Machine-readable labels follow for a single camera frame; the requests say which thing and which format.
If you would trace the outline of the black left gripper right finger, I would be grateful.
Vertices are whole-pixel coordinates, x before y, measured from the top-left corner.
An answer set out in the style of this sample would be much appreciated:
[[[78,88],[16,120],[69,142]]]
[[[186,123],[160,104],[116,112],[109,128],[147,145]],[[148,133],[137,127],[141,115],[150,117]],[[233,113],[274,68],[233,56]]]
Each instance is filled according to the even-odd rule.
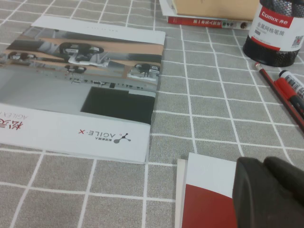
[[[303,170],[277,157],[266,157],[263,164],[285,189],[293,193],[295,198],[304,197]]]

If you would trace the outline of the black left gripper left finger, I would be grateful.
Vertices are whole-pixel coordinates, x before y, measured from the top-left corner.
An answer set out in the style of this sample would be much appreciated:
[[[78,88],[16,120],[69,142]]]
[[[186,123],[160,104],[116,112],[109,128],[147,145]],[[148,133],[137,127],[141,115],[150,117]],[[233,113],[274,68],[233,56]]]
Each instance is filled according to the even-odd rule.
[[[237,160],[232,199],[239,228],[304,226],[304,198],[295,198],[258,159]]]

